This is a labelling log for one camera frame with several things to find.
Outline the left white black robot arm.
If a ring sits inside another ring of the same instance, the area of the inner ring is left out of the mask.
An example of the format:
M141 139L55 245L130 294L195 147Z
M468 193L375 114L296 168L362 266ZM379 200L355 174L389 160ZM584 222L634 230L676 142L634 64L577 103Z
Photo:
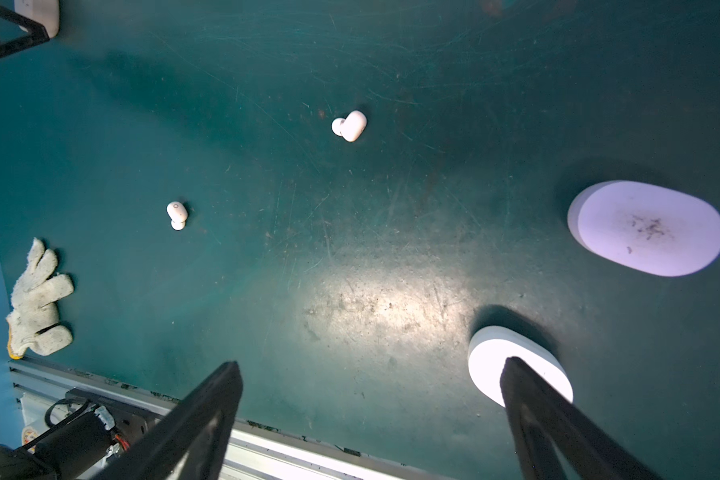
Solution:
M0 19L22 29L21 37L2 41L0 59L38 46L58 31L59 6L28 10L0 5ZM61 323L57 302L74 291L71 278L57 272L56 252L32 239L26 267L10 295L7 352L20 360L30 350L49 356L71 345L73 335ZM122 435L106 406L86 397L66 397L45 412L46 430L22 446L0 446L0 479L76 479L116 449L125 453L130 442Z

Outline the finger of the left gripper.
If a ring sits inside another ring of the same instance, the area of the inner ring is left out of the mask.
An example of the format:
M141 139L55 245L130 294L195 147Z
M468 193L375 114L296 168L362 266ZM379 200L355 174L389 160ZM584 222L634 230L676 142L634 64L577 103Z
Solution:
M26 30L23 36L12 40L3 41L0 39L0 59L41 45L50 40L45 26L40 22L2 5L0 5L0 19L18 27L23 27Z

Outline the pink earbud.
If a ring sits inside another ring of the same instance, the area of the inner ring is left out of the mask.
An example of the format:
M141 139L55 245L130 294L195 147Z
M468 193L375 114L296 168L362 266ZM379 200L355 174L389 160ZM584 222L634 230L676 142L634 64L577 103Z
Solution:
M188 220L186 207L179 201L173 201L167 205L166 211L170 218L171 227L176 231L183 230Z

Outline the purple earbud charging case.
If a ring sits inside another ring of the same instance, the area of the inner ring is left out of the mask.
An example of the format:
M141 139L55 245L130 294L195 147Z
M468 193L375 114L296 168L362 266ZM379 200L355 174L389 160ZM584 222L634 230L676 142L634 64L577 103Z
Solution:
M591 253L655 276L691 275L720 255L720 213L704 200L653 184L591 185L572 201L567 224Z

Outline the white earbud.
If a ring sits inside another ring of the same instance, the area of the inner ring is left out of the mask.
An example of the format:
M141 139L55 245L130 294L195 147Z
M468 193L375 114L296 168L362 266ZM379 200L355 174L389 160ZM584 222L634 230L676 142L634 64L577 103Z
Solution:
M332 132L347 142L355 142L367 126L367 117L359 110L350 112L345 118L332 121Z

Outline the white earbud charging case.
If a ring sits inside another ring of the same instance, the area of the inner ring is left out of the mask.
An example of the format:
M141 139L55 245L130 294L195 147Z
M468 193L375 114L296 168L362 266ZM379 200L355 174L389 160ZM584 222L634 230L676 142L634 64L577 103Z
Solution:
M468 371L475 387L500 407L505 407L500 378L509 358L523 360L569 402L574 392L556 357L531 339L505 327L488 326L471 338Z

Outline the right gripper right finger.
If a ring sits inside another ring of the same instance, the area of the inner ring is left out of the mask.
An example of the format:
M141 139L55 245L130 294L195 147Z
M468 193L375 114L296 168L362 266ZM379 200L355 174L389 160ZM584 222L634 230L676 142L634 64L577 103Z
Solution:
M519 357L506 360L500 387L526 479L564 479L566 458L583 479L657 479Z

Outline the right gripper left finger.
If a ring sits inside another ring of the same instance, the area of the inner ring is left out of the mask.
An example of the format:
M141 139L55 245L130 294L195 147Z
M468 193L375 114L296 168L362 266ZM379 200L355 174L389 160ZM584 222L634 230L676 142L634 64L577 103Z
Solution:
M235 361L221 364L97 479L217 479L243 393Z

